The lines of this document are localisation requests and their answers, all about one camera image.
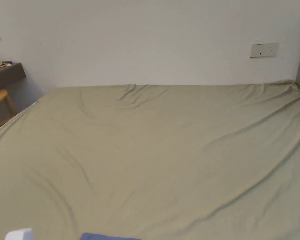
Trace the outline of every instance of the blue fabric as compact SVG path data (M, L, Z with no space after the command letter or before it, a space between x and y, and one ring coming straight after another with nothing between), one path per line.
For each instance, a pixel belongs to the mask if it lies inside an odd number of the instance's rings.
M85 232L80 240L139 240L136 238L126 238L126 237L108 237L100 234L92 234Z

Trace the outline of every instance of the mattress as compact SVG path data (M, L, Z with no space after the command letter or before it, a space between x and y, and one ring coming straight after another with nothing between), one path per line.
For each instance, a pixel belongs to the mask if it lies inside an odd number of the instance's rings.
M57 89L0 128L0 239L300 239L289 82Z

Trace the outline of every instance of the item on shelf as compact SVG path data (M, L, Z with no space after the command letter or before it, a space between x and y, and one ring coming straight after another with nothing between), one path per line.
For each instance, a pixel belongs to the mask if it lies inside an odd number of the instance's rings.
M0 68L5 67L5 66L11 66L11 64L12 64L11 61L0 62Z

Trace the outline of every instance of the white plastic item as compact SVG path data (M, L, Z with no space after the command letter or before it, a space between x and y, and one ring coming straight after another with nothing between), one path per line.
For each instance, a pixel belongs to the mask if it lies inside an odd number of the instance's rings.
M32 229L26 228L8 232L5 240L33 240Z

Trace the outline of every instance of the white wall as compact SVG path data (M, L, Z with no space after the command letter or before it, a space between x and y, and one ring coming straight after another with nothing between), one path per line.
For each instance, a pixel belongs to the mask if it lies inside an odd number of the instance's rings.
M19 108L62 86L273 82L297 73L300 0L0 0L0 34Z

